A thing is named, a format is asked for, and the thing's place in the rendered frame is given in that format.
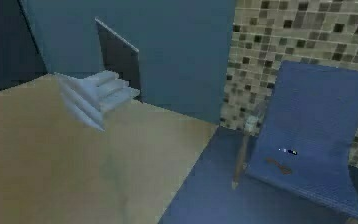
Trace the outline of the tan bed with dark headboard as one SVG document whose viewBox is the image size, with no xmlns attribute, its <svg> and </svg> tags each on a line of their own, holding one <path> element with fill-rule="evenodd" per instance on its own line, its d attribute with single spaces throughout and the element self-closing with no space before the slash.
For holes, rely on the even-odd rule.
<svg viewBox="0 0 358 224">
<path fill-rule="evenodd" d="M 100 108 L 100 131 L 55 74 L 0 90 L 0 224 L 157 224 L 215 132 L 217 82 L 178 64 L 147 74 L 132 42 L 95 27 L 104 70 L 140 95 Z"/>
</svg>

